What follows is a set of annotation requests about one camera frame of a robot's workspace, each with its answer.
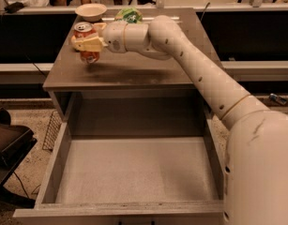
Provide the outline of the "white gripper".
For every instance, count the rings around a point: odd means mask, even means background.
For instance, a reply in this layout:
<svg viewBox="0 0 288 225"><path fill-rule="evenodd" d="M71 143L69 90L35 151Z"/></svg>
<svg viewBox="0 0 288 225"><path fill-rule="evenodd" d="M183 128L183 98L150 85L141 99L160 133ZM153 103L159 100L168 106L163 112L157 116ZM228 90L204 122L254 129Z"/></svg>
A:
<svg viewBox="0 0 288 225"><path fill-rule="evenodd" d="M112 53L125 53L125 29L126 22L117 21L107 24L96 22L93 28L103 39L98 36L71 38L72 47L79 52L101 52L105 47Z"/></svg>

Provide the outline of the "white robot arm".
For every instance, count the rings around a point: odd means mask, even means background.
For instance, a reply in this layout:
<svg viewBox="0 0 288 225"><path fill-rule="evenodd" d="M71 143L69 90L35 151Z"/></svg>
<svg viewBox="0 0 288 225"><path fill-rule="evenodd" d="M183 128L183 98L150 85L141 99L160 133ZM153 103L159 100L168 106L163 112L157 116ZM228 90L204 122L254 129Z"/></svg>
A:
<svg viewBox="0 0 288 225"><path fill-rule="evenodd" d="M229 131L224 156L224 224L288 225L288 115L272 111L194 46L171 18L99 22L73 37L78 51L174 58Z"/></svg>

